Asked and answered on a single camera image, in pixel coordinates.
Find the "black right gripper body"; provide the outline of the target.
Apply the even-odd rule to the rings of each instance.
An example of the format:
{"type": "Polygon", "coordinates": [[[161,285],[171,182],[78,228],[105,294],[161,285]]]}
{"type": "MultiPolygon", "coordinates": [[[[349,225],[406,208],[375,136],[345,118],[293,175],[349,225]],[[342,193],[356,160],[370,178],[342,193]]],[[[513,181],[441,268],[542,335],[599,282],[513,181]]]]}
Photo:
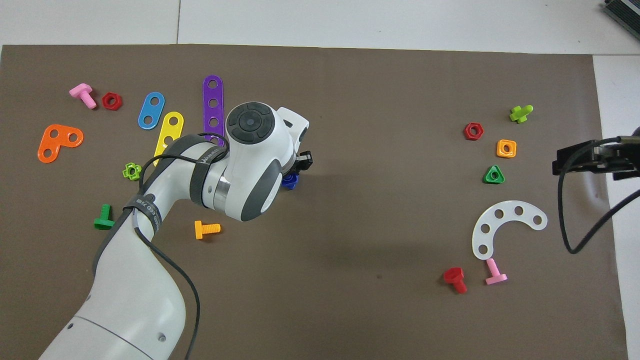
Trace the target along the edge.
{"type": "Polygon", "coordinates": [[[619,136],[618,142],[597,146],[597,174],[612,174],[613,180],[640,178],[640,135],[619,136]]]}

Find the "lime cross-head toy screw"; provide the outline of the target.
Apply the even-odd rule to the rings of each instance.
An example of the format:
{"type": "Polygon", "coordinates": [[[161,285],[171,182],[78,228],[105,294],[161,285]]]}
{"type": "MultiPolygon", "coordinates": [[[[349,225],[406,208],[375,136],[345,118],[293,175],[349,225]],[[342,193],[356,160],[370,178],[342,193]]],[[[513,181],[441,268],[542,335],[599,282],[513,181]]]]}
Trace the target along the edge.
{"type": "Polygon", "coordinates": [[[512,122],[517,122],[518,124],[522,124],[526,122],[527,116],[534,110],[532,105],[516,105],[510,110],[509,118],[512,122]]]}

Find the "green triangle toy nut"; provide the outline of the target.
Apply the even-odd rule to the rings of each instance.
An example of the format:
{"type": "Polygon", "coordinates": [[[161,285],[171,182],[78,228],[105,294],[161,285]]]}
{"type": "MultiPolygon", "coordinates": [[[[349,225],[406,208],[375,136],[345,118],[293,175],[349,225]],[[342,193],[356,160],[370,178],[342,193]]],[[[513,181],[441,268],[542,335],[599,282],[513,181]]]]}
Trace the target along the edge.
{"type": "Polygon", "coordinates": [[[506,178],[498,165],[490,166],[482,178],[483,183],[492,185],[502,184],[505,180],[506,178]]]}

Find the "orange plastic toy screw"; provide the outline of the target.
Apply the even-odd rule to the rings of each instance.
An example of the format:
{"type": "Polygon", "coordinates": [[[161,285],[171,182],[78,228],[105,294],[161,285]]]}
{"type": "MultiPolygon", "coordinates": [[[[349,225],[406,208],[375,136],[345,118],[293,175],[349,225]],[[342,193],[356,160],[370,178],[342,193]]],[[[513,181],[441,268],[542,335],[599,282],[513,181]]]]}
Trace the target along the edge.
{"type": "Polygon", "coordinates": [[[195,239],[203,240],[205,235],[218,234],[222,232],[222,226],[219,223],[203,223],[201,220],[194,221],[195,239]]]}

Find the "pink plastic toy screw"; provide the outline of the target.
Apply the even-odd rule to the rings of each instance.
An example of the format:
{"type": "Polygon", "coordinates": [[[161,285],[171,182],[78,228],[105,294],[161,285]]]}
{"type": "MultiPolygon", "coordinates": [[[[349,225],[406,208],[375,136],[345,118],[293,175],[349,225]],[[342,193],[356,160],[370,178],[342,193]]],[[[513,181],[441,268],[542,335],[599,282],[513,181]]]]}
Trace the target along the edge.
{"type": "Polygon", "coordinates": [[[87,83],[80,83],[69,89],[68,93],[71,97],[81,100],[83,104],[90,110],[95,110],[98,104],[92,96],[93,88],[87,83]]]}
{"type": "Polygon", "coordinates": [[[498,265],[493,258],[487,259],[486,265],[490,273],[490,276],[485,278],[485,283],[487,285],[493,285],[508,280],[508,276],[499,270],[498,265]]]}

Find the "red plastic toy screw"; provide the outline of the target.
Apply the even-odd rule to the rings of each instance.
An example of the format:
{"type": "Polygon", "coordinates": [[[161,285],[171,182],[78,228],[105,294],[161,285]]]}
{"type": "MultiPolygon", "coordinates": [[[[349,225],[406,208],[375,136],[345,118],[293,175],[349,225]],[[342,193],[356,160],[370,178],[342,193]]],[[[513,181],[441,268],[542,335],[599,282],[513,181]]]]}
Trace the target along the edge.
{"type": "Polygon", "coordinates": [[[452,267],[443,273],[445,284],[451,285],[458,294],[466,294],[467,286],[464,281],[465,274],[462,268],[452,267]]]}

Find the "green plastic toy screw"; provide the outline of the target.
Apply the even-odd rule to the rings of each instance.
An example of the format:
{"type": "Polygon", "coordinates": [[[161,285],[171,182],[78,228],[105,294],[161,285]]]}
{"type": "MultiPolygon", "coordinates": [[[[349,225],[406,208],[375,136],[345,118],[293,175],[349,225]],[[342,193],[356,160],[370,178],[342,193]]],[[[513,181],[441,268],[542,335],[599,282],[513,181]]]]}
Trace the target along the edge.
{"type": "Polygon", "coordinates": [[[93,227],[97,230],[110,230],[115,221],[111,219],[112,207],[109,203],[103,203],[100,207],[99,217],[93,221],[93,227]]]}

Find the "white curved five-hole plate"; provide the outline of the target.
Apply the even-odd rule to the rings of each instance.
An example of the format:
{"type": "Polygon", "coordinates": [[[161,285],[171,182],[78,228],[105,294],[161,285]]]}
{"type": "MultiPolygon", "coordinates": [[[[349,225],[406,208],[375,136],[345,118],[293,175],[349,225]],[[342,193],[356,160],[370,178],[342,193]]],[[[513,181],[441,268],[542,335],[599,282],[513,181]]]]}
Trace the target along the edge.
{"type": "Polygon", "coordinates": [[[506,200],[487,208],[478,217],[471,233],[471,250],[479,260],[487,260],[494,254],[494,237],[498,229],[511,222],[523,223],[535,231],[547,227],[547,215],[532,203],[506,200]]]}

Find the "brown paper table mat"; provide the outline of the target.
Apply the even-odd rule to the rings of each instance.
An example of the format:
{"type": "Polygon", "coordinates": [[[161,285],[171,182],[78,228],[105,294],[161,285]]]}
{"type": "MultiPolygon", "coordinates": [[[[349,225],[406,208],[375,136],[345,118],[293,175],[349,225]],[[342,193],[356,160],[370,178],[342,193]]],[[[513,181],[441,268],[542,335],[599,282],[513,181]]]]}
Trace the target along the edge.
{"type": "Polygon", "coordinates": [[[0,360],[36,360],[87,298],[114,214],[137,191],[158,130],[137,124],[147,94],[202,130],[202,82],[225,109],[246,101],[310,121],[314,164],[242,223],[180,201],[157,244],[195,282],[202,313],[190,360],[624,360],[613,228],[578,255],[557,219],[556,152],[601,139],[589,55],[219,45],[4,46],[0,62],[0,360]],[[69,95],[92,87],[91,110],[69,95]],[[103,107],[108,92],[117,111],[103,107]],[[511,109],[532,105],[523,123],[511,109]],[[482,124],[467,140],[468,123],[482,124]],[[82,144],[40,162],[49,125],[82,144]],[[496,155],[500,139],[518,144],[496,155]],[[499,166],[505,182],[483,176],[499,166]],[[503,201],[548,219],[494,235],[508,280],[487,285],[473,228],[503,201]],[[222,231],[195,238],[194,221],[222,231]],[[467,292],[443,273],[460,267],[467,292]]]}

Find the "purple four-hole toy bar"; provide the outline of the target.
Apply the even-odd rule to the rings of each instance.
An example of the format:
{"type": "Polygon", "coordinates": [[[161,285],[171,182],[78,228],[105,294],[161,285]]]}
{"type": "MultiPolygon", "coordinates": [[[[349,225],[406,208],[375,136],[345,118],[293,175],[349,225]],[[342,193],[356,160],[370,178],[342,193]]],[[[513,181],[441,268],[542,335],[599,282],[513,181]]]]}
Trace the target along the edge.
{"type": "Polygon", "coordinates": [[[226,136],[225,120],[223,81],[215,74],[208,75],[202,82],[203,132],[226,136]]]}

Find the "yellow three-hole toy bar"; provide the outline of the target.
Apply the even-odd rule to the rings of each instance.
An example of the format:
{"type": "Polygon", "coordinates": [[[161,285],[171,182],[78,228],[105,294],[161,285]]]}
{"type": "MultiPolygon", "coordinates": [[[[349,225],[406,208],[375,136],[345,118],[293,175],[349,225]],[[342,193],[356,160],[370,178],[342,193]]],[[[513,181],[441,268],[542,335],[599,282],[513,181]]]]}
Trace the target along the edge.
{"type": "Polygon", "coordinates": [[[178,111],[170,111],[162,119],[154,157],[162,155],[169,146],[182,136],[185,119],[178,111]]]}

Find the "dark ribbed metal device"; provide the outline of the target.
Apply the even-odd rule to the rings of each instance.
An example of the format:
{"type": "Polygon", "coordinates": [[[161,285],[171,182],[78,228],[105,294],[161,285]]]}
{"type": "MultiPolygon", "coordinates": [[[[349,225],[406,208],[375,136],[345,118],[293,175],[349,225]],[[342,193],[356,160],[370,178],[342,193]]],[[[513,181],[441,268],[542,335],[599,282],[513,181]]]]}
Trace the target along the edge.
{"type": "Polygon", "coordinates": [[[640,0],[604,0],[603,11],[618,23],[640,28],[640,0]]]}

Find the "blue two-hole toy bar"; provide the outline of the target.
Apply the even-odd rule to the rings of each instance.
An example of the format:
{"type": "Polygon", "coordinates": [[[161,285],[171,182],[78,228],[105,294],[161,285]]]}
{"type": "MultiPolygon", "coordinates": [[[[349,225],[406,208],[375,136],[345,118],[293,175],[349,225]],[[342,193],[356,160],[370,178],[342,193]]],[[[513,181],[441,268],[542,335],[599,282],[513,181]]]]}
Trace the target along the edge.
{"type": "Polygon", "coordinates": [[[165,106],[165,97],[162,93],[153,91],[146,95],[142,101],[137,123],[142,130],[153,130],[159,123],[165,106]]]}

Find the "orange heart three-hole plate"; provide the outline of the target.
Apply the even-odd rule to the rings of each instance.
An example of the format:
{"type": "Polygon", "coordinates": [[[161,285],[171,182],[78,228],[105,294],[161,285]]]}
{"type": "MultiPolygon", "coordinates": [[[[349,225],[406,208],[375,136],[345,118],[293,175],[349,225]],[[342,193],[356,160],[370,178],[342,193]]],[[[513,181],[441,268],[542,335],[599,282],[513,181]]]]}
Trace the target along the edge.
{"type": "Polygon", "coordinates": [[[61,148],[76,148],[82,144],[84,133],[77,127],[51,124],[43,132],[37,151],[38,160],[44,164],[54,162],[61,148]]]}

